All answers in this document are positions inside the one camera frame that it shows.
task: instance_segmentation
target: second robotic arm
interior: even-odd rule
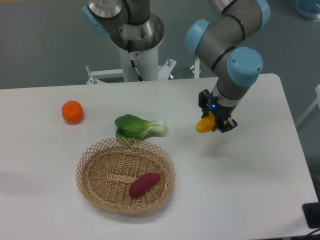
[[[198,20],[188,30],[185,43],[218,76],[212,92],[205,89],[199,93],[198,104],[201,118],[213,121],[209,131],[224,133],[238,125],[231,114],[263,69],[263,59],[256,50],[236,45],[266,25],[271,12],[265,0],[213,2],[222,20],[214,25]]]

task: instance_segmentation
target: gray floor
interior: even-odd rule
[[[0,89],[82,85],[88,80],[86,65],[92,71],[121,68],[109,37],[95,36],[86,25],[81,14],[86,2],[0,2]],[[280,76],[297,120],[316,98],[315,87],[320,84],[320,23],[301,18],[294,0],[268,2],[269,24],[241,45],[261,53],[263,73]],[[185,33],[198,19],[219,21],[219,12],[209,0],[151,0],[151,11],[163,20],[166,30],[159,64],[172,58],[178,62],[175,77],[191,78],[189,68],[195,57],[184,44]],[[202,77],[214,76],[208,67],[201,68]],[[311,175],[320,175],[320,114],[305,122],[298,134]]]

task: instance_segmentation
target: robotic arm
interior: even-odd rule
[[[97,35],[109,33],[125,82],[158,79],[158,46],[165,26],[150,13],[150,0],[88,0],[82,13]]]
[[[152,62],[148,59],[138,65],[134,62],[134,54],[130,55],[134,51],[142,55],[157,49],[164,38],[164,25],[150,13],[150,0],[88,1],[82,12],[94,31],[99,35],[109,32],[112,42],[131,56],[127,61],[132,65],[130,68],[122,62],[125,82],[130,82],[126,81],[126,75],[127,78],[135,76],[133,81],[137,81],[137,75],[139,80],[141,76],[154,79],[158,73],[158,52],[153,56],[156,57],[154,64],[148,64]],[[265,26],[271,11],[266,0],[212,2],[221,11],[222,20],[217,24],[198,20],[187,31],[185,44],[218,76],[212,92],[205,89],[199,93],[202,119],[197,130],[201,133],[215,130],[224,133],[238,125],[232,119],[232,112],[263,69],[263,59],[256,50],[236,46]]]
[[[191,52],[218,76],[211,93],[207,89],[199,93],[198,105],[203,114],[197,130],[202,133],[215,130],[224,133],[238,125],[232,112],[257,80],[263,59],[256,50],[236,45],[265,26],[271,16],[266,0],[213,0],[213,3],[223,19],[215,25],[198,20],[185,36]]]

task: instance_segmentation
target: bolt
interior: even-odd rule
[[[169,59],[168,59],[168,67],[171,67],[171,64],[172,64],[172,59],[169,58]]]

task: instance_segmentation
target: white table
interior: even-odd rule
[[[317,202],[280,79],[262,74],[235,109],[230,132],[196,132],[198,93],[216,78],[0,90],[1,240],[251,240],[311,232],[302,204]],[[79,101],[81,124],[61,107]],[[169,201],[143,215],[100,210],[79,192],[91,144],[115,136],[116,117],[162,118],[147,139],[172,158]]]

